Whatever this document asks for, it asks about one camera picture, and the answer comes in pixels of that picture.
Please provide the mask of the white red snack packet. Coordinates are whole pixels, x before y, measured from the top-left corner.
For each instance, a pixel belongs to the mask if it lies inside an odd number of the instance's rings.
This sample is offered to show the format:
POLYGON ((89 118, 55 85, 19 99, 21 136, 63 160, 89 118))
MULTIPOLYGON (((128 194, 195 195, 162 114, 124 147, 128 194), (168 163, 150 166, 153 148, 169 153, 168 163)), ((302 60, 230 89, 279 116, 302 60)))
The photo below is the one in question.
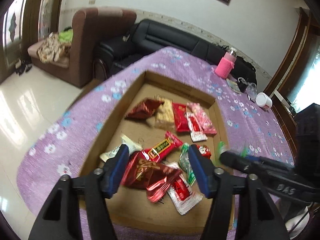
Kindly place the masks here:
POLYGON ((196 119, 195 115, 193 113, 187 112, 185 114, 188 127, 190 130, 190 136, 191 140, 193 142, 200 142, 200 141, 206 141, 208 138, 205 135, 201 125, 199 124, 198 120, 196 119))

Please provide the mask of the dark red foil packet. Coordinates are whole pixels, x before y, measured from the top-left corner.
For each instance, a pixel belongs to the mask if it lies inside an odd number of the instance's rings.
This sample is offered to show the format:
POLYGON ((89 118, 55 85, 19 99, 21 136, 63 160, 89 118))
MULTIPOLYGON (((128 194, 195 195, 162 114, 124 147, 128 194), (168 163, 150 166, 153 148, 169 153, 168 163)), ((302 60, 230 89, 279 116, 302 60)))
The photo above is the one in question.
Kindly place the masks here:
POLYGON ((163 100, 144 98, 125 116, 126 119, 146 120, 153 116, 159 106, 163 105, 163 100))
POLYGON ((137 152, 129 159, 121 187, 130 203, 156 203, 181 174, 181 169, 146 160, 137 152))

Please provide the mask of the pink marshmallow packet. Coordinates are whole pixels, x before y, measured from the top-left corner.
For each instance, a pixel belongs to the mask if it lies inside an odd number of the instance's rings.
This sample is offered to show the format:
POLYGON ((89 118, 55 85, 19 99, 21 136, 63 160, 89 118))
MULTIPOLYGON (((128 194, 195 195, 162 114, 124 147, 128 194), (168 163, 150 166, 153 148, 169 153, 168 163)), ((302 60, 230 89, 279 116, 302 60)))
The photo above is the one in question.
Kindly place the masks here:
POLYGON ((199 103, 189 102, 187 103, 187 106, 195 115, 196 119, 198 120, 205 134, 211 134, 211 135, 217 134, 217 131, 212 121, 210 120, 209 116, 204 111, 204 109, 200 106, 199 103))

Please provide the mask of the bright red snack packet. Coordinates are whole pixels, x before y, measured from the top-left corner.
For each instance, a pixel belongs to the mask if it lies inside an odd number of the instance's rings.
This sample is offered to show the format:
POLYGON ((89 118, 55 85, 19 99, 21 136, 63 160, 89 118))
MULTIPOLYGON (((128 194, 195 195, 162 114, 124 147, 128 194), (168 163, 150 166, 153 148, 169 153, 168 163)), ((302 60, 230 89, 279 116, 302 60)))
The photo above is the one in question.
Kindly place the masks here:
POLYGON ((175 127, 177 132, 190 132, 188 120, 186 119, 186 105, 181 103, 172 103, 174 113, 175 127))

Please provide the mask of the yellow cake snack packet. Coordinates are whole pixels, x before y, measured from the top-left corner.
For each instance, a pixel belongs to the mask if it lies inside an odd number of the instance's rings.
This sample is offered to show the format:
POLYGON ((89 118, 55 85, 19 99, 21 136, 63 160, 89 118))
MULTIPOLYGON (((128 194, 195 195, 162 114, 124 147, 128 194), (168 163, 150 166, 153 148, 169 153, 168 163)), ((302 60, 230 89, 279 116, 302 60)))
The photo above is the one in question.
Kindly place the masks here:
POLYGON ((163 101, 163 104, 161 104, 156 111, 155 127, 173 131, 175 129, 175 118, 172 108, 172 100, 160 95, 155 96, 155 99, 163 101))

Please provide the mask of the green candy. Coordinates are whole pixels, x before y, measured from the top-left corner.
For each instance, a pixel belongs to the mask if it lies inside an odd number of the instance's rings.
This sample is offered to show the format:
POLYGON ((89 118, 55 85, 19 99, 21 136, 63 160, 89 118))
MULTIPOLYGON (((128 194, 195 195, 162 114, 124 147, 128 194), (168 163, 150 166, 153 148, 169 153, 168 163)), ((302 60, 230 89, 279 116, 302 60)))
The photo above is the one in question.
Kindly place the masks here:
POLYGON ((236 161, 240 161, 241 159, 248 157, 246 149, 242 152, 230 150, 223 141, 218 143, 217 153, 219 162, 226 166, 232 166, 236 161))
POLYGON ((196 181, 196 177, 195 177, 195 174, 193 172, 193 169, 192 169, 190 161, 189 161, 188 150, 189 150, 189 144, 184 143, 181 147, 179 165, 180 165, 181 169, 187 174, 188 184, 190 186, 192 186, 196 181))

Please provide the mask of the green wrapped candy in box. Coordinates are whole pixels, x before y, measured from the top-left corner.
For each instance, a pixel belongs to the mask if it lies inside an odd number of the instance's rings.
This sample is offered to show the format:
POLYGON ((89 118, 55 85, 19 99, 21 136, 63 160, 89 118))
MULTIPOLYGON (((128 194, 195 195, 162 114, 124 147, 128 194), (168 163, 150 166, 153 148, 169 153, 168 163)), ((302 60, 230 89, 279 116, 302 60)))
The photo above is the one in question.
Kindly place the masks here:
POLYGON ((192 169, 190 161, 189 161, 188 150, 189 150, 189 144, 184 143, 181 147, 179 165, 180 165, 181 169, 187 174, 188 184, 190 186, 192 186, 196 181, 196 177, 195 177, 195 174, 193 172, 193 169, 192 169))

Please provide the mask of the white red packet in box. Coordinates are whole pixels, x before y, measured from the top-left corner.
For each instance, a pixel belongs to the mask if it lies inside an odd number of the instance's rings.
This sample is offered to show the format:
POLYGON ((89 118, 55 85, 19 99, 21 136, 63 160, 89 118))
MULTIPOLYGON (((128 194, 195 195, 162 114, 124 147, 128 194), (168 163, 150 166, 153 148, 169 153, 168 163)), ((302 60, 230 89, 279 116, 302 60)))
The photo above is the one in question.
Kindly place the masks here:
POLYGON ((199 193, 192 190, 183 173, 171 183, 167 193, 180 215, 188 213, 203 198, 199 193))

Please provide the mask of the purple floral tablecloth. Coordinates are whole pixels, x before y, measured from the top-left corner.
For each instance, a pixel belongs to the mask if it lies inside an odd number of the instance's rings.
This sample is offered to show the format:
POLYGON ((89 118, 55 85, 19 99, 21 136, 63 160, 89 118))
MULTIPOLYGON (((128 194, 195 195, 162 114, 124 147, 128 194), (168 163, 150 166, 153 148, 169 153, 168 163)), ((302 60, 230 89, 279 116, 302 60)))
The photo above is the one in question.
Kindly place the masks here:
MULTIPOLYGON (((54 185, 63 175, 89 174, 100 165, 99 155, 121 145, 121 134, 153 148, 167 131, 192 144, 190 133, 160 129, 155 118, 127 120, 124 116, 145 98, 159 95, 173 102, 199 102, 216 135, 204 142, 214 164, 220 141, 233 151, 265 157, 294 166, 294 158, 271 109, 265 111, 247 94, 235 93, 205 61, 182 50, 165 47, 112 76, 77 101, 53 123, 26 154, 17 186, 29 210, 38 215, 54 185)), ((168 194, 163 204, 148 200, 146 190, 120 186, 107 208, 118 239, 200 239, 211 200, 205 197, 180 215, 168 194)))

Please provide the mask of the red black label packet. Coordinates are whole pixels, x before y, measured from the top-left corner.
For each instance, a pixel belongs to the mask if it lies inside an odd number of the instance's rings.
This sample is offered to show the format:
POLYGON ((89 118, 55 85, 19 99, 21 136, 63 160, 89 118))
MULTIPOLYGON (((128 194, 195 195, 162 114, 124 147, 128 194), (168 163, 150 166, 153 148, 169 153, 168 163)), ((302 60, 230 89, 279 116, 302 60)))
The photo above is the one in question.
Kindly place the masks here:
POLYGON ((173 133, 166 131, 165 139, 149 149, 142 150, 142 156, 148 160, 160 163, 173 150, 178 149, 183 145, 183 142, 173 133))

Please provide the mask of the white plastic jar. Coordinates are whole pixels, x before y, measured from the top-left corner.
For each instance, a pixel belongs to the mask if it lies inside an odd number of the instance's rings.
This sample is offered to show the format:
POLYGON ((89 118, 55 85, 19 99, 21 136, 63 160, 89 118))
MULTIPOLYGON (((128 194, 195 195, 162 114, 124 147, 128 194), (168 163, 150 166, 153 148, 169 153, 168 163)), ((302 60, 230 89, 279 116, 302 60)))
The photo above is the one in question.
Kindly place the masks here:
POLYGON ((265 111, 270 109, 273 105, 271 98, 263 92, 257 94, 255 102, 261 109, 265 111))

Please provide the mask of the cardboard box tray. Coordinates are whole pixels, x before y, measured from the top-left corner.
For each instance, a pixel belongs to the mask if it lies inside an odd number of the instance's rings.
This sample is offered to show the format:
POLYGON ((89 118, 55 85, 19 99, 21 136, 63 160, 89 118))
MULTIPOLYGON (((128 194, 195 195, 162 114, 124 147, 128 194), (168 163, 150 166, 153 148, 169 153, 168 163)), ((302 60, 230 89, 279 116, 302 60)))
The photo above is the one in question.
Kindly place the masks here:
MULTIPOLYGON (((129 86, 105 121, 86 157, 80 175, 87 175, 101 166, 99 155, 119 146, 121 134, 144 148, 151 148, 164 139, 165 130, 155 127, 153 117, 146 121, 124 118, 126 113, 144 98, 154 98, 157 95, 177 103, 198 102, 202 106, 217 130, 216 135, 209 135, 204 142, 212 153, 220 141, 228 142, 223 118, 214 96, 163 75, 145 71, 129 86)), ((186 215, 180 215, 169 196, 165 196, 160 203, 130 203, 125 199, 123 187, 120 187, 111 199, 106 200, 114 224, 178 235, 201 233, 211 204, 210 199, 203 198, 186 215)))

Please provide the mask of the clear glass cup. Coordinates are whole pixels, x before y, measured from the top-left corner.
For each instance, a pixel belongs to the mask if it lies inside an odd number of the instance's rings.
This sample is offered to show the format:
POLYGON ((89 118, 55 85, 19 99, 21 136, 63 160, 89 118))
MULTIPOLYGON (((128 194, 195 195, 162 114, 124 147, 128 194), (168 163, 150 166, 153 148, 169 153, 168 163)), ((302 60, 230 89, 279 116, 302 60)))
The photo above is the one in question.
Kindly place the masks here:
POLYGON ((252 102, 256 103, 257 85, 252 82, 248 83, 245 92, 248 96, 248 99, 251 100, 252 102))

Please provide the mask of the black small object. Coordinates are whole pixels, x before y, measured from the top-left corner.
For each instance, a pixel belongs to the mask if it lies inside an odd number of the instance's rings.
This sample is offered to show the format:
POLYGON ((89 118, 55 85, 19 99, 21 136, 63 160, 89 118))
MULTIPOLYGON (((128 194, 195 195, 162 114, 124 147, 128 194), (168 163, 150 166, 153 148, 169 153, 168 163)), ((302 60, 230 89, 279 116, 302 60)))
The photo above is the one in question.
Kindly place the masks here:
POLYGON ((239 77, 237 82, 240 92, 244 93, 248 87, 248 81, 243 77, 239 77))

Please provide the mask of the small booklet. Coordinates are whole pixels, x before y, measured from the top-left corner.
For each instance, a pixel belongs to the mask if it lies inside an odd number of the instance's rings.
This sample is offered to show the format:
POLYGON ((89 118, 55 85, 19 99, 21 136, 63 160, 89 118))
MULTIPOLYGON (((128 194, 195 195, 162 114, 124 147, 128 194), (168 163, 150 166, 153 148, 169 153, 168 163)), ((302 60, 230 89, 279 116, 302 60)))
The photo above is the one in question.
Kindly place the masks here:
POLYGON ((237 82, 230 80, 229 78, 226 79, 227 85, 229 86, 229 88, 238 94, 241 94, 241 90, 237 84, 237 82))

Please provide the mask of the pink sleeved water bottle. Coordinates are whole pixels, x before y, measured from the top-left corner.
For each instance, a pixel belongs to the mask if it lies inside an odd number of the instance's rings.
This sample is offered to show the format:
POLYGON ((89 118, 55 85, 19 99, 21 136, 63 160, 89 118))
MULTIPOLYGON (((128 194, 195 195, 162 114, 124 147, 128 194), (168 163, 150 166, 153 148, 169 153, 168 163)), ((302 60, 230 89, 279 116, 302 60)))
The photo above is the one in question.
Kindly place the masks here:
POLYGON ((236 55, 238 50, 231 47, 229 51, 220 60, 219 64, 215 68, 214 72, 217 76, 226 79, 230 74, 231 70, 234 68, 236 62, 236 55))

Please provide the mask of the black leather sofa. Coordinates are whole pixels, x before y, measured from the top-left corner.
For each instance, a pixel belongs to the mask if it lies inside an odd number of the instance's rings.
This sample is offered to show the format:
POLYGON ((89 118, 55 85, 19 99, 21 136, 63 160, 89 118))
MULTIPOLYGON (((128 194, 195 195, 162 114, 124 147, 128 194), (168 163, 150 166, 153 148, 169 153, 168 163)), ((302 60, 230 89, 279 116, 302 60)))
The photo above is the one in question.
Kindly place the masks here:
POLYGON ((225 53, 231 51, 166 24, 144 19, 134 24, 125 35, 95 45, 94 77, 104 81, 164 47, 180 49, 211 65, 219 64, 225 53))

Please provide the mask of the patterned cloth on chair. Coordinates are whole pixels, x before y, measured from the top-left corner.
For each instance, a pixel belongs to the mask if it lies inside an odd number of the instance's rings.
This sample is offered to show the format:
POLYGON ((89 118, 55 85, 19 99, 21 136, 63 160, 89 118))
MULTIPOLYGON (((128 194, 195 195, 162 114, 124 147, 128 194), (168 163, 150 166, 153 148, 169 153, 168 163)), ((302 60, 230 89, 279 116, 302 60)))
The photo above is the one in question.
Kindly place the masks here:
POLYGON ((71 27, 59 33, 51 33, 37 49, 37 56, 42 63, 58 62, 70 55, 72 39, 71 27))

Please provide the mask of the wooden glass door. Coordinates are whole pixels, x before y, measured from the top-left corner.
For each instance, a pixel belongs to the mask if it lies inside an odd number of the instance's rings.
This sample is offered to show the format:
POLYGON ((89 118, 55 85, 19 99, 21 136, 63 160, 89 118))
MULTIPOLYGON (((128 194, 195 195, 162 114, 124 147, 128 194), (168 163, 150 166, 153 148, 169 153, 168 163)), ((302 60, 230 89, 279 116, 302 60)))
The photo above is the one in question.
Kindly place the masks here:
MULTIPOLYGON (((1 28, 4 23, 4 14, 14 0, 1 0, 1 28)), ((62 0, 53 0, 51 10, 50 28, 49 30, 57 31, 59 25, 60 5, 62 0)), ((39 19, 41 11, 41 0, 26 0, 24 7, 23 23, 22 23, 22 43, 18 45, 20 50, 20 58, 31 63, 31 57, 28 54, 28 48, 39 41, 39 19)), ((15 72, 15 66, 7 68, 5 62, 5 54, 3 52, 2 34, 1 34, 1 83, 15 72)))

